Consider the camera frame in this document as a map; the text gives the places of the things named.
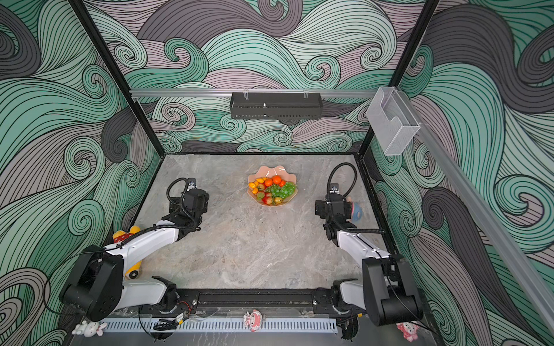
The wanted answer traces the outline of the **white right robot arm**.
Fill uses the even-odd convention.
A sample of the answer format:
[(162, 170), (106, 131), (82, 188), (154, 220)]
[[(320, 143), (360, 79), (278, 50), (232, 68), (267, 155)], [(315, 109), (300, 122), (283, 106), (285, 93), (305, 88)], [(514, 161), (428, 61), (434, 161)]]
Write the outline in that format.
[(419, 320), (424, 307), (412, 270), (400, 255), (380, 249), (351, 222), (354, 205), (331, 183), (315, 214), (325, 221), (327, 239), (342, 249), (362, 271), (360, 280), (333, 284), (338, 303), (366, 312), (376, 326)]

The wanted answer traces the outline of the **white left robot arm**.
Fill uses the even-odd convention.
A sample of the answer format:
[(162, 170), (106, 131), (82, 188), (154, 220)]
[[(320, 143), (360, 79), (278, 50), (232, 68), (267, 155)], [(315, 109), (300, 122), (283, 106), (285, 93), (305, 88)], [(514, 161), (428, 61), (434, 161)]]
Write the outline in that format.
[(127, 280), (125, 275), (146, 257), (200, 230), (209, 193), (194, 178), (178, 178), (171, 186), (178, 183), (184, 183), (183, 192), (166, 195), (170, 211), (160, 221), (111, 245), (90, 246), (77, 257), (59, 294), (62, 304), (94, 322), (130, 307), (153, 306), (163, 314), (175, 310), (176, 284), (160, 276)]

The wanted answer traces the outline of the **green grape bunch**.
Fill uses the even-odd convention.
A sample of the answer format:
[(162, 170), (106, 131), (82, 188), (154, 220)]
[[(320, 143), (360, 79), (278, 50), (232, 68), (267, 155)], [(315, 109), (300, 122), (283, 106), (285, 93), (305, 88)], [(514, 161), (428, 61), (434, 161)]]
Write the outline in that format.
[(265, 189), (265, 193), (271, 193), (272, 197), (286, 199), (293, 195), (297, 190), (297, 186), (293, 183), (287, 182), (282, 187), (277, 184), (273, 184)]

